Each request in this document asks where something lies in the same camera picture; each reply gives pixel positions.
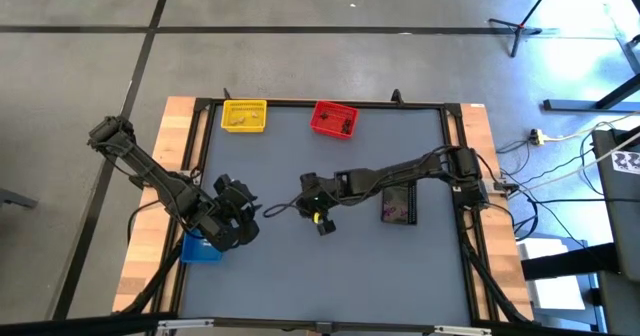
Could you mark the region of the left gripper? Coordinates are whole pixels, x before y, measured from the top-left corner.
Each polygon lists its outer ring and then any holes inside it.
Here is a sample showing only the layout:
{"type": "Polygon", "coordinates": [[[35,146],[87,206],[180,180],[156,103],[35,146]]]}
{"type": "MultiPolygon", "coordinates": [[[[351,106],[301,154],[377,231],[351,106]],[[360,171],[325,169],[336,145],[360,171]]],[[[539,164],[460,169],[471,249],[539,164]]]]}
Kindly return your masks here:
{"type": "Polygon", "coordinates": [[[231,248],[252,242],[260,232],[255,221],[256,212],[261,207],[255,204],[257,196],[246,184],[235,179],[217,179],[215,190],[221,206],[227,209],[228,223],[236,234],[231,248]]]}

